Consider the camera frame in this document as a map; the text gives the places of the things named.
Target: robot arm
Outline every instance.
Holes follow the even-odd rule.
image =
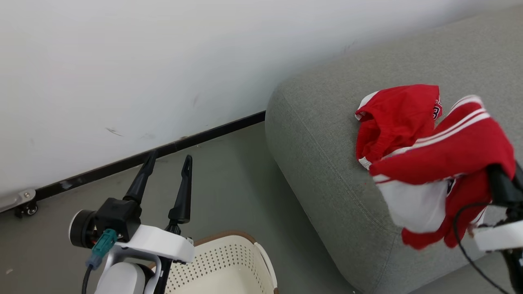
[[[482,251],[501,252],[514,291],[523,293],[523,170],[517,164],[516,175],[512,180],[499,165],[489,166],[487,172],[492,205],[506,207],[507,218],[492,227],[474,229],[474,240]]]
[[[96,270],[103,255],[95,256],[104,232],[110,231],[116,240],[107,253],[104,272],[96,294],[163,294],[173,262],[190,263],[194,258],[191,239],[180,236],[179,224],[190,220],[192,157],[185,159],[182,181],[174,207],[169,211],[165,230],[143,225],[140,221],[142,201],[147,178],[152,174],[157,151],[149,154],[131,187],[122,200],[108,198],[97,211],[81,210],[71,221],[69,237],[73,245],[94,248],[88,260],[88,270]],[[154,262],[156,272],[143,265],[125,262],[126,258]],[[82,291],[86,288],[86,279]]]

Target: white stripe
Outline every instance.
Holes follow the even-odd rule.
[[[437,138],[435,138],[433,140],[430,140],[430,141],[426,141],[426,142],[422,142],[422,143],[416,143],[416,144],[414,144],[412,146],[412,148],[414,149],[414,148],[425,147],[425,146],[437,143],[439,141],[443,141],[444,139],[454,135],[455,133],[463,130],[464,128],[466,128],[466,127],[468,127],[468,126],[470,126],[470,125],[472,125],[472,124],[474,124],[474,123],[476,123],[476,122],[478,122],[480,120],[484,120],[486,118],[489,118],[489,117],[490,117],[490,115],[488,113],[480,114],[480,115],[474,117],[473,119],[467,121],[466,123],[462,124],[459,128],[457,128],[457,129],[455,129],[453,131],[451,131],[451,132],[449,132],[447,134],[444,134],[442,136],[439,136],[439,137],[437,137]]]
[[[363,98],[363,100],[361,101],[360,106],[358,107],[358,110],[359,110],[361,107],[365,106],[365,104],[367,104],[367,103],[370,101],[370,99],[372,99],[372,98],[374,97],[374,95],[376,95],[378,92],[379,92],[379,91],[376,91],[376,92],[374,92],[374,93],[371,93],[371,94],[365,96],[365,98]],[[356,119],[360,120],[364,115],[365,115],[365,114],[362,113],[362,114],[360,114],[360,115],[354,115],[354,116],[356,117]]]
[[[483,208],[480,213],[477,214],[477,216],[470,222],[472,224],[480,225],[483,223],[483,220],[485,219],[485,210],[487,210],[487,207]]]
[[[409,151],[411,148],[412,148],[412,146],[402,147],[402,148],[396,149],[396,150],[392,151],[391,153],[385,155],[382,159],[393,157],[393,156],[398,155],[398,154],[403,154],[403,153]]]
[[[372,164],[370,161],[368,161],[365,157],[358,159],[359,163],[363,165],[364,168],[369,169],[369,166]]]
[[[446,134],[446,133],[452,131],[453,129],[459,127],[462,123],[464,123],[465,121],[467,121],[467,120],[470,119],[471,117],[473,117],[473,116],[475,116],[475,115],[477,115],[477,114],[480,114],[480,113],[482,113],[482,112],[486,112],[485,108],[481,108],[481,109],[478,109],[478,110],[476,110],[476,111],[471,112],[469,115],[465,116],[462,120],[458,121],[456,124],[454,124],[452,127],[448,128],[448,129],[446,129],[445,131],[440,132],[440,133],[437,133],[437,134],[432,135],[432,136],[430,136],[430,137],[420,138],[420,139],[416,140],[416,143],[425,142],[425,141],[428,141],[428,140],[432,140],[432,139],[434,139],[434,138],[436,138],[436,137],[439,137],[439,136],[441,136],[441,135],[444,135],[444,134]]]
[[[374,182],[382,182],[384,180],[390,180],[391,178],[389,178],[385,175],[376,175],[376,176],[373,176],[372,179],[374,180]]]
[[[484,106],[483,102],[481,101],[481,98],[479,98],[475,95],[466,96],[466,97],[459,99],[458,102],[456,102],[456,104],[454,104],[454,106],[450,109],[450,112],[449,112],[449,114],[447,114],[447,116],[449,116],[456,108],[458,108],[464,104],[467,104],[467,103],[478,103],[479,105],[481,105],[481,107]]]

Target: laundry basket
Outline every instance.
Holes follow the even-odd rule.
[[[277,294],[269,256],[253,237],[227,231],[195,242],[190,264],[173,264],[165,293]]]

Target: printed number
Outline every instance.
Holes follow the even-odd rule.
[[[441,109],[439,107],[434,106],[434,112],[433,112],[434,119],[438,118],[440,111],[441,111]]]

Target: white wall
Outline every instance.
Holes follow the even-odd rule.
[[[0,195],[262,111],[285,77],[349,46],[520,2],[4,1]]]

